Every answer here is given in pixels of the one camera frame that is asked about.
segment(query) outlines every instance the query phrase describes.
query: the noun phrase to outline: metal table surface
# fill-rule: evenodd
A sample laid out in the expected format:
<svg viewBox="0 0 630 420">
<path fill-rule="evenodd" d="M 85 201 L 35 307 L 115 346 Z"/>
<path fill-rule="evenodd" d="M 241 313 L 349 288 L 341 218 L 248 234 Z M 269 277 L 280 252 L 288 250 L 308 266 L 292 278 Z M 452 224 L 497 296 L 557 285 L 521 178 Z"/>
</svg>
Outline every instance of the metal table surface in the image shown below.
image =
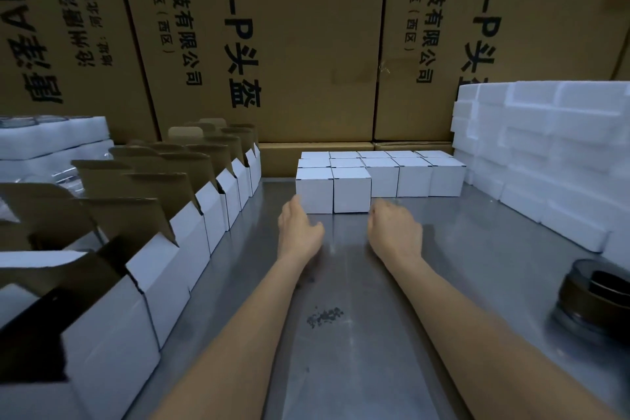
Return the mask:
<svg viewBox="0 0 630 420">
<path fill-rule="evenodd" d="M 219 243 L 127 420 L 145 419 L 275 260 L 292 182 L 265 182 Z M 630 353 L 581 340 L 550 318 L 571 241 L 464 186 L 460 198 L 399 198 L 425 225 L 423 257 L 479 306 L 630 418 Z M 324 246 L 293 296 L 263 418 L 469 419 L 411 306 L 367 247 L 367 215 L 313 215 Z"/>
</svg>

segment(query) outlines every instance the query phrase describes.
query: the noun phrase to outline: human arm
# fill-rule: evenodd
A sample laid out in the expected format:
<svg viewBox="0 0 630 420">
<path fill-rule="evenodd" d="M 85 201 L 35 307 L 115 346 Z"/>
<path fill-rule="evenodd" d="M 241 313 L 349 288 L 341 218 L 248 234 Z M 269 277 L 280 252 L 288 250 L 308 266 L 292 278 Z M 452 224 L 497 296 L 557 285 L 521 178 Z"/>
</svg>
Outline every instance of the human arm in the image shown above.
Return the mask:
<svg viewBox="0 0 630 420">
<path fill-rule="evenodd" d="M 618 418 L 499 318 L 484 312 L 422 259 L 422 226 L 378 200 L 368 238 L 405 292 L 477 420 Z"/>
<path fill-rule="evenodd" d="M 170 392 L 153 420 L 258 420 L 262 415 L 295 284 L 324 237 L 321 223 L 310 225 L 298 196 L 284 205 L 278 226 L 277 261 Z"/>
</svg>

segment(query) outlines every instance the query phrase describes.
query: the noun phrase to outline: hand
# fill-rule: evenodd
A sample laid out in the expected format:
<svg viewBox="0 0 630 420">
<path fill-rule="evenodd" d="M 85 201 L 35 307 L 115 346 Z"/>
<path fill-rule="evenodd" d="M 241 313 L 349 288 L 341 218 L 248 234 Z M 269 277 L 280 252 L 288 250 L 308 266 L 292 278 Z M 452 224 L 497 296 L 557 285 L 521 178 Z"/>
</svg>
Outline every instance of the hand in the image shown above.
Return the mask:
<svg viewBox="0 0 630 420">
<path fill-rule="evenodd" d="M 300 205 L 300 197 L 296 194 L 282 207 L 278 227 L 280 228 L 278 259 L 301 263 L 304 267 L 321 247 L 324 226 L 322 223 L 311 226 Z"/>
<path fill-rule="evenodd" d="M 374 201 L 367 220 L 367 238 L 388 269 L 392 263 L 421 259 L 422 226 L 402 206 L 382 199 Z"/>
</svg>

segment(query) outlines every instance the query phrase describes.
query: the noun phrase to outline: stack of white boxes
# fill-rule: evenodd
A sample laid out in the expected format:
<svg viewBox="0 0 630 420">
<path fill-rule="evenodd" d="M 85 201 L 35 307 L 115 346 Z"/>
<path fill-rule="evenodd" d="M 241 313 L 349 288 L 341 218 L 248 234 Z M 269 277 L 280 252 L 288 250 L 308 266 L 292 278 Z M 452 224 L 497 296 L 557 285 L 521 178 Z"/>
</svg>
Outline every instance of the stack of white boxes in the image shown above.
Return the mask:
<svg viewBox="0 0 630 420">
<path fill-rule="evenodd" d="M 365 213 L 371 198 L 459 196 L 465 174 L 438 151 L 303 152 L 295 190 L 309 214 Z"/>
<path fill-rule="evenodd" d="M 0 119 L 0 178 L 52 176 L 72 160 L 105 156 L 114 143 L 103 116 L 12 117 Z"/>
<path fill-rule="evenodd" d="M 630 267 L 630 84 L 463 85 L 453 110 L 466 182 Z"/>
</svg>

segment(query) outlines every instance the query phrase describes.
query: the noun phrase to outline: black round object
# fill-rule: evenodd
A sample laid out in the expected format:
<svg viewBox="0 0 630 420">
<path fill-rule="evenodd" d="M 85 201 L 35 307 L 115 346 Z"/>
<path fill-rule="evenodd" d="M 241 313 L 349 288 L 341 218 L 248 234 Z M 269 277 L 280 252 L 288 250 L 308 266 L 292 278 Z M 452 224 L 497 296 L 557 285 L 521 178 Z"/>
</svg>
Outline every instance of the black round object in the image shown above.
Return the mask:
<svg viewBox="0 0 630 420">
<path fill-rule="evenodd" d="M 630 342 L 630 273 L 621 267 L 578 259 L 564 277 L 557 307 L 581 327 Z"/>
</svg>

